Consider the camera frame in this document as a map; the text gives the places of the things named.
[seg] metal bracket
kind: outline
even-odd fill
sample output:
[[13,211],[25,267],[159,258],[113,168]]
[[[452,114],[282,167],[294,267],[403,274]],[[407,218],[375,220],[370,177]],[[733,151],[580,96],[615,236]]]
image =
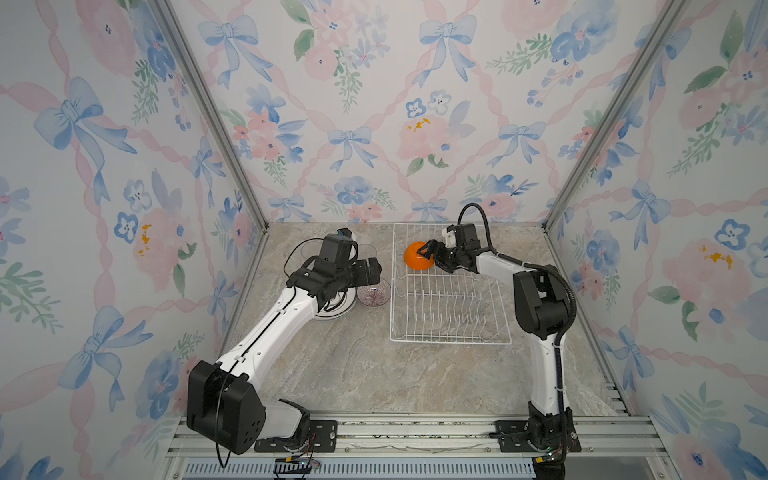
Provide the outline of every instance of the metal bracket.
[[[517,437],[506,436],[498,440],[498,447],[502,453],[537,452],[528,444],[528,439],[526,438],[525,425],[528,423],[528,420],[496,420],[493,423],[497,433],[502,435],[519,434]],[[580,452],[581,443],[572,422],[568,423],[568,435],[573,442],[568,451],[573,453]]]
[[[333,453],[336,451],[336,420],[310,420],[310,438],[314,435],[309,449],[314,453]],[[253,450],[257,453],[286,453],[286,449],[277,439],[256,440]]]

